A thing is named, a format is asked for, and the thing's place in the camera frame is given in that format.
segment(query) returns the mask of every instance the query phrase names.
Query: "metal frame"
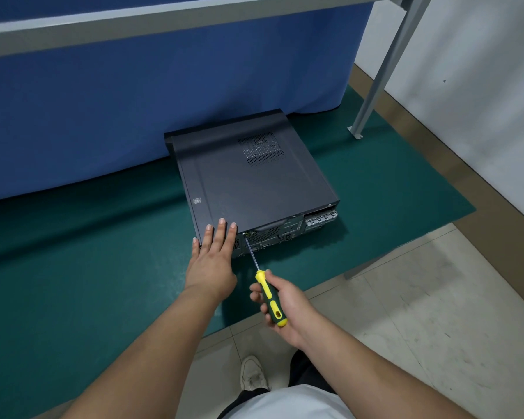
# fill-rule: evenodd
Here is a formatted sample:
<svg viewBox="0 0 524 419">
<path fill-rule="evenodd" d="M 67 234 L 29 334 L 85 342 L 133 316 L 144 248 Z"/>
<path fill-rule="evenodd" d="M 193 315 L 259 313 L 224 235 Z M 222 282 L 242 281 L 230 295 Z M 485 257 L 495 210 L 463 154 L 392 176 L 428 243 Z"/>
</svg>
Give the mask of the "metal frame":
<svg viewBox="0 0 524 419">
<path fill-rule="evenodd" d="M 104 12 L 0 23 L 0 57 L 92 42 L 240 22 L 381 0 L 197 0 Z M 378 96 L 390 78 L 431 0 L 394 0 L 407 12 L 369 95 L 348 129 L 361 138 Z"/>
</svg>

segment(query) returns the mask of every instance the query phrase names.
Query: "person's right arm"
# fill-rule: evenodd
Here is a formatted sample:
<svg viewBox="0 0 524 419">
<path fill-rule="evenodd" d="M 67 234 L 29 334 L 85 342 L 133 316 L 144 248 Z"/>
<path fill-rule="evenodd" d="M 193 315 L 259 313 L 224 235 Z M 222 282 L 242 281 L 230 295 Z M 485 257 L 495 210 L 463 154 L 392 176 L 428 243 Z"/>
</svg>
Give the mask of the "person's right arm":
<svg viewBox="0 0 524 419">
<path fill-rule="evenodd" d="M 266 279 L 279 291 L 287 325 L 272 325 L 260 284 L 251 285 L 251 299 L 262 303 L 266 322 L 306 353 L 357 419 L 473 417 L 322 316 L 294 284 L 270 270 Z"/>
</svg>

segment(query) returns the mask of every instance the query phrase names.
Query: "shoe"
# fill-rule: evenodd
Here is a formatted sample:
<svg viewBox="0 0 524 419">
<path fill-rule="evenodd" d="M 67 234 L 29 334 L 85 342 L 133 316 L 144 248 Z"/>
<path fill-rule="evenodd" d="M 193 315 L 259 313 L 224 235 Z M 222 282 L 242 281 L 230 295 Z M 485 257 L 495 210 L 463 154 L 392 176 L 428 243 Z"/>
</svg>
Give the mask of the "shoe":
<svg viewBox="0 0 524 419">
<path fill-rule="evenodd" d="M 241 388 L 247 391 L 252 391 L 256 388 L 268 387 L 268 381 L 264 376 L 264 371 L 258 359 L 254 356 L 248 356 L 242 361 L 241 365 Z"/>
</svg>

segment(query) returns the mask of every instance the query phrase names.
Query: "white wall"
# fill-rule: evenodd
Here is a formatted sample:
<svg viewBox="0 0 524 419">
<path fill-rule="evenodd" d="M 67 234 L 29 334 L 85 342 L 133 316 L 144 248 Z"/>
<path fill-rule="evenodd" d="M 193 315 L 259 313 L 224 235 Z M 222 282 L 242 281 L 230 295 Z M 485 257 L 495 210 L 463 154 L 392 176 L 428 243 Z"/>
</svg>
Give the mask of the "white wall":
<svg viewBox="0 0 524 419">
<path fill-rule="evenodd" d="M 403 15 L 374 5 L 355 59 L 373 78 Z M 432 0 L 386 91 L 524 213 L 524 0 Z"/>
</svg>

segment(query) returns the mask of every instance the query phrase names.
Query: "yellow and green screwdriver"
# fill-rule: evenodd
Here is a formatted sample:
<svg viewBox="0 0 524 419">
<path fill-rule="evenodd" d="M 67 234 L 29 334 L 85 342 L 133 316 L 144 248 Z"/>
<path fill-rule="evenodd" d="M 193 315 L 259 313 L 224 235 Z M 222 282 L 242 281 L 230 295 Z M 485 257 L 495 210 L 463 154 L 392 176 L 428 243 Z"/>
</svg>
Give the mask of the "yellow and green screwdriver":
<svg viewBox="0 0 524 419">
<path fill-rule="evenodd" d="M 282 311 L 282 305 L 279 303 L 278 290 L 270 282 L 266 281 L 266 272 L 264 270 L 260 270 L 258 262 L 256 261 L 256 257 L 254 257 L 254 253 L 250 247 L 248 238 L 244 233 L 242 235 L 245 238 L 246 246 L 249 248 L 252 260 L 254 260 L 254 265 L 256 266 L 256 280 L 262 286 L 264 298 L 266 299 L 266 304 L 268 305 L 268 313 L 270 313 L 270 316 L 272 317 L 272 322 L 280 328 L 284 327 L 287 324 L 287 317 Z"/>
</svg>

